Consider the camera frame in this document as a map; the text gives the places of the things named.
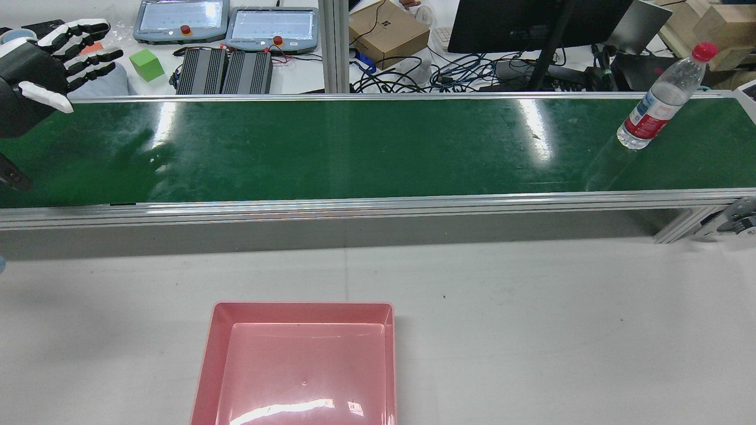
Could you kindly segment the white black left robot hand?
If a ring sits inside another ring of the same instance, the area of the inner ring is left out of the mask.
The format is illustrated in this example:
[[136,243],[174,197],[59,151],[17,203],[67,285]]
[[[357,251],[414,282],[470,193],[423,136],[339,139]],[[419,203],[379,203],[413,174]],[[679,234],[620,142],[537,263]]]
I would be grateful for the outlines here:
[[21,137],[55,111],[72,113],[68,95],[87,81],[108,75],[123,56],[118,49],[77,59],[109,32],[105,19],[78,19],[65,22],[40,40],[22,37],[3,43],[1,137]]

